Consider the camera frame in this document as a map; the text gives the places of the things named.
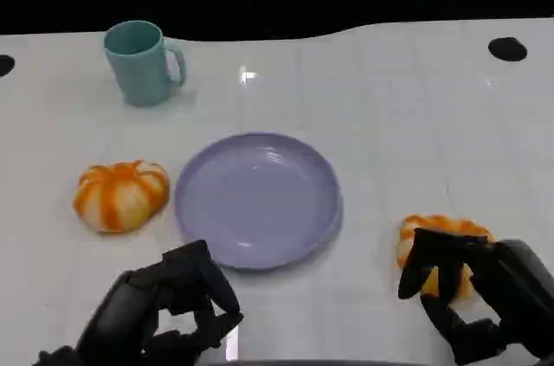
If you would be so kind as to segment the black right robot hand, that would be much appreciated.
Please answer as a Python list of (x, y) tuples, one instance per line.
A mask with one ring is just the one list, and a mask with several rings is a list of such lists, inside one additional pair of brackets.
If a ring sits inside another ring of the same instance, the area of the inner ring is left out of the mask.
[[(467, 323), (451, 307), (464, 266), (498, 323)], [(458, 365), (496, 357), (510, 344), (524, 346), (541, 365), (553, 363), (553, 277), (522, 241), (417, 228), (398, 286), (400, 299), (415, 295)]]

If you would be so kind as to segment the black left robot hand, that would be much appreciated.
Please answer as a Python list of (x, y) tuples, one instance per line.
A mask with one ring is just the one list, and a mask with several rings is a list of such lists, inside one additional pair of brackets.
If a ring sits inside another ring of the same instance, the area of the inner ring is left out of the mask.
[[(158, 333), (158, 314), (192, 313), (196, 329)], [(242, 321), (238, 299), (205, 241), (163, 254), (161, 261), (122, 273), (81, 334), (86, 365), (193, 365)]]

